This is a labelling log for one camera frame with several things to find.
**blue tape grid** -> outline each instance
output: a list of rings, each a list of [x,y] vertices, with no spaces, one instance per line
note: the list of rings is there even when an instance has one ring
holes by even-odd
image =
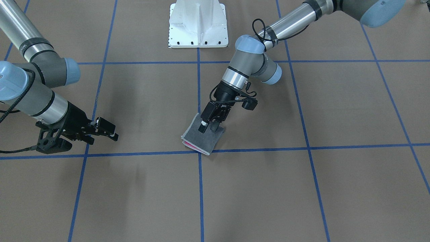
[[[109,29],[109,34],[108,34],[108,38],[107,38],[107,42],[106,42],[106,48],[105,48],[105,53],[104,53],[104,58],[103,58],[103,62],[81,62],[79,63],[80,65],[102,65],[101,68],[101,73],[100,73],[100,78],[99,78],[99,82],[98,82],[98,88],[97,88],[97,94],[95,97],[95,103],[94,103],[94,109],[93,109],[93,114],[92,114],[92,119],[95,118],[95,113],[97,110],[97,102],[98,102],[98,96],[100,94],[100,87],[101,87],[101,83],[102,83],[102,79],[103,79],[103,74],[104,74],[104,68],[106,65],[133,65],[133,64],[197,64],[197,92],[198,92],[198,106],[197,106],[197,110],[198,112],[200,112],[201,109],[201,98],[200,98],[200,65],[201,64],[226,64],[229,63],[229,61],[201,61],[200,60],[200,49],[197,49],[197,61],[174,61],[174,62],[107,62],[107,55],[108,55],[108,50],[109,50],[109,43],[110,43],[110,39],[111,39],[111,34],[112,34],[112,29],[113,29],[113,25],[114,25],[114,20],[115,20],[115,14],[116,14],[116,9],[117,9],[117,3],[118,0],[115,0],[115,5],[114,5],[114,9],[113,9],[113,13],[112,13],[112,18],[111,18],[111,25],[110,25],[110,29]],[[27,3],[25,5],[25,9],[24,12],[27,11],[28,6],[30,4],[30,0],[27,0]],[[281,11],[280,11],[280,7],[279,7],[279,1],[276,0],[276,6],[277,6],[277,10],[278,10],[278,15],[279,17],[281,17]],[[321,194],[319,191],[319,186],[318,186],[318,179],[316,176],[316,171],[314,168],[314,164],[313,164],[313,159],[312,159],[312,150],[323,150],[323,149],[371,149],[371,148],[384,148],[384,147],[409,147],[411,149],[412,155],[417,163],[418,169],[422,175],[422,178],[424,180],[424,183],[426,184],[427,190],[430,194],[430,186],[429,183],[424,175],[424,172],[422,170],[421,164],[415,154],[415,150],[414,147],[416,146],[430,146],[430,143],[411,143],[410,138],[408,136],[408,133],[405,129],[405,126],[403,124],[403,121],[401,119],[400,113],[397,109],[397,106],[394,102],[394,98],[390,92],[390,89],[388,87],[388,84],[385,80],[385,76],[382,72],[382,69],[379,65],[380,62],[430,62],[430,59],[423,59],[423,60],[379,60],[376,58],[375,52],[373,50],[373,47],[370,43],[369,37],[364,29],[364,27],[362,26],[362,30],[363,33],[368,41],[369,44],[369,48],[371,49],[371,52],[373,54],[374,59],[373,60],[291,60],[290,54],[289,54],[289,49],[288,49],[288,44],[287,41],[285,41],[285,46],[286,46],[286,53],[287,53],[287,57],[288,60],[281,60],[281,61],[275,61],[277,63],[288,63],[289,67],[290,67],[290,71],[292,74],[292,81],[293,81],[293,85],[294,85],[294,90],[295,90],[295,94],[296,94],[296,100],[298,103],[298,109],[299,109],[299,113],[300,113],[300,117],[301,117],[301,122],[302,122],[302,127],[303,127],[303,133],[304,133],[304,137],[305,137],[305,141],[306,141],[306,147],[286,147],[286,148],[267,148],[267,149],[220,149],[220,150],[214,150],[214,153],[223,153],[223,152],[270,152],[270,151],[294,151],[294,150],[307,150],[308,151],[308,155],[309,155],[309,160],[310,160],[310,165],[312,168],[312,173],[313,173],[313,178],[314,178],[314,182],[315,182],[315,188],[316,188],[316,192],[317,192],[317,197],[318,197],[318,202],[319,202],[319,206],[320,206],[320,210],[321,210],[321,216],[322,216],[322,220],[323,220],[323,224],[324,224],[324,229],[326,232],[326,238],[327,241],[330,242],[330,235],[329,235],[329,230],[328,230],[328,226],[327,226],[327,222],[325,219],[325,214],[324,214],[324,208],[323,208],[323,202],[321,199]],[[12,49],[13,44],[11,43],[9,45],[8,51],[6,53],[6,56],[4,58],[4,60],[7,60],[9,55],[10,55],[10,51]],[[378,66],[379,72],[381,74],[381,77],[383,79],[384,85],[387,89],[387,92],[389,94],[390,100],[393,104],[393,107],[396,111],[397,117],[399,119],[399,122],[402,126],[403,132],[405,134],[405,137],[408,141],[407,144],[380,144],[380,145],[359,145],[359,146],[319,146],[319,147],[311,147],[309,145],[309,140],[307,137],[307,132],[306,132],[306,126],[305,126],[305,122],[304,122],[304,117],[303,117],[303,112],[301,109],[301,104],[300,104],[300,98],[299,98],[299,94],[297,91],[297,85],[295,82],[295,77],[294,77],[294,70],[292,67],[292,63],[304,63],[304,62],[374,62],[376,63],[376,65]],[[72,236],[73,236],[73,229],[74,229],[74,224],[75,224],[75,220],[76,220],[76,214],[77,214],[77,208],[78,208],[78,204],[79,204],[79,198],[80,198],[80,191],[82,188],[82,183],[83,183],[83,177],[84,177],[84,173],[85,173],[85,167],[86,167],[86,161],[88,157],[112,157],[112,156],[139,156],[139,155],[178,155],[178,154],[193,154],[196,153],[198,155],[198,169],[199,169],[199,188],[200,188],[200,231],[201,231],[201,241],[204,242],[204,212],[203,212],[203,169],[202,169],[202,156],[200,153],[196,152],[196,151],[171,151],[171,152],[130,152],[130,153],[110,153],[110,154],[88,154],[89,151],[89,145],[86,146],[86,150],[84,154],[78,154],[78,155],[33,155],[33,156],[13,156],[13,157],[0,157],[0,160],[16,160],[16,159],[40,159],[40,158],[83,158],[83,163],[82,163],[82,169],[81,169],[81,174],[80,174],[80,179],[79,179],[79,185],[78,185],[78,189],[77,189],[77,195],[76,195],[76,200],[75,200],[75,206],[74,206],[74,211],[73,211],[73,216],[72,216],[72,221],[71,221],[71,227],[70,227],[70,231],[69,231],[69,237],[68,237],[68,241],[71,242],[72,240]]]

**gray cloth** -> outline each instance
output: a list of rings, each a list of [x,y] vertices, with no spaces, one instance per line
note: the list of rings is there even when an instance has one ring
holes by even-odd
[[[224,128],[219,126],[216,132],[213,132],[211,130],[211,126],[213,124],[211,123],[206,129],[206,132],[201,133],[199,131],[201,122],[202,118],[200,117],[200,113],[197,113],[187,131],[185,131],[181,136],[183,139],[182,143],[202,154],[210,155],[214,150],[216,143],[221,138],[221,135],[224,133]]]

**blue joint cap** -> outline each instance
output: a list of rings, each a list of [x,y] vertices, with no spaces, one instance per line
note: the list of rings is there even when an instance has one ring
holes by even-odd
[[[360,23],[371,28],[379,27],[392,19],[406,0],[379,0],[361,17]]]
[[[66,61],[67,69],[66,84],[64,85],[67,86],[79,81],[80,69],[78,63],[76,63],[72,58],[64,58],[64,60]]]
[[[268,85],[273,85],[276,82],[278,82],[279,79],[281,79],[281,76],[282,76],[282,68],[278,64],[276,64],[276,71],[273,74],[273,76],[270,77],[269,80],[263,81],[263,83],[268,84]]]
[[[18,66],[0,61],[0,100],[7,101],[21,95],[28,84],[28,75]]]
[[[237,50],[253,53],[253,54],[263,54],[265,49],[265,46],[263,45],[262,42],[252,38],[247,34],[237,38],[234,46],[236,47]]]

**floor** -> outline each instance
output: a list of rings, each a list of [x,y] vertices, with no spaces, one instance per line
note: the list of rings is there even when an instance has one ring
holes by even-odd
[[[167,48],[172,0],[16,0],[77,84],[55,92],[117,125],[55,155],[0,157],[0,241],[430,241],[430,13],[407,0],[371,29],[324,16],[268,54],[281,81],[257,81],[210,156],[180,136],[205,107],[255,18],[303,0],[226,5],[230,45]],[[23,62],[0,33],[0,58]],[[36,142],[10,115],[0,147]]]

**white plastic base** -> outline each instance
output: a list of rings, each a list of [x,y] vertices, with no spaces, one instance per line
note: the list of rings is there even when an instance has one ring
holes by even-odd
[[[170,6],[169,48],[228,45],[225,5],[218,0],[177,0]]]

